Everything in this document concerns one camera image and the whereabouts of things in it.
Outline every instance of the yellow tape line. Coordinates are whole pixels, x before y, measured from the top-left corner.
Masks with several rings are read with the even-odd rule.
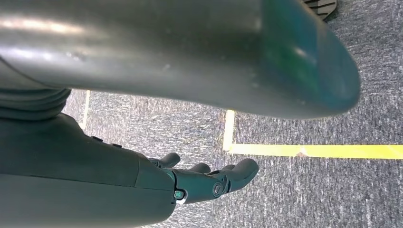
[[[287,157],[403,159],[403,145],[232,144],[229,153]]]

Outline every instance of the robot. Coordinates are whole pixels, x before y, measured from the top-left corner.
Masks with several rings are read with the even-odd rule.
[[[0,227],[158,223],[258,173],[252,159],[176,169],[175,153],[85,135],[61,113],[75,88],[310,119],[354,107],[360,79],[297,0],[0,0]]]

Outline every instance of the gray carpet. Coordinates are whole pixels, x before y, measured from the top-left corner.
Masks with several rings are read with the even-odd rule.
[[[339,0],[329,26],[356,59],[359,106],[316,121],[237,114],[237,143],[403,144],[403,1]],[[83,120],[85,92],[65,111]],[[245,156],[221,151],[224,110],[91,92],[86,132],[147,156],[169,152],[189,168]],[[179,205],[158,228],[403,228],[403,161],[263,157],[256,179],[219,200]]]

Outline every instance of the robotic hand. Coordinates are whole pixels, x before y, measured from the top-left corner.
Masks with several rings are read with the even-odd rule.
[[[4,227],[153,224],[167,219],[177,204],[242,189],[259,170],[252,159],[213,172],[204,163],[175,169],[178,154],[148,159],[85,135],[65,114],[33,122],[0,118],[0,126]]]
[[[259,170],[252,159],[244,159],[237,165],[227,165],[213,172],[205,163],[196,164],[190,170],[173,169],[180,161],[180,157],[175,153],[170,153],[161,160],[150,161],[172,178],[175,183],[174,197],[179,204],[215,200],[223,194],[240,190]]]

